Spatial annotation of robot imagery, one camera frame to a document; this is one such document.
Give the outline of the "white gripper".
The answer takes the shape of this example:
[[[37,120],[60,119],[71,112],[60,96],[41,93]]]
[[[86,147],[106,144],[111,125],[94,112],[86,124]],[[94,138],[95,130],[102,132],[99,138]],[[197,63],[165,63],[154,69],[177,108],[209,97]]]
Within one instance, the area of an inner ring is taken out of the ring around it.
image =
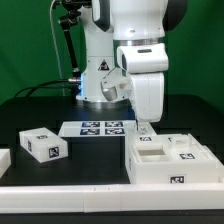
[[[158,122],[163,112],[163,72],[169,67],[165,45],[119,46],[117,63],[130,80],[129,99],[136,119]]]

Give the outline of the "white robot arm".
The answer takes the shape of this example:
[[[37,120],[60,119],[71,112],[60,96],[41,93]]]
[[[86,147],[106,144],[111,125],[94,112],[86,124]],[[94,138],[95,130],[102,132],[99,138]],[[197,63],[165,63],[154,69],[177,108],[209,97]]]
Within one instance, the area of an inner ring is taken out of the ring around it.
[[[86,69],[77,99],[110,106],[128,99],[139,123],[163,112],[169,59],[162,38],[183,19],[188,0],[90,0],[81,8]]]

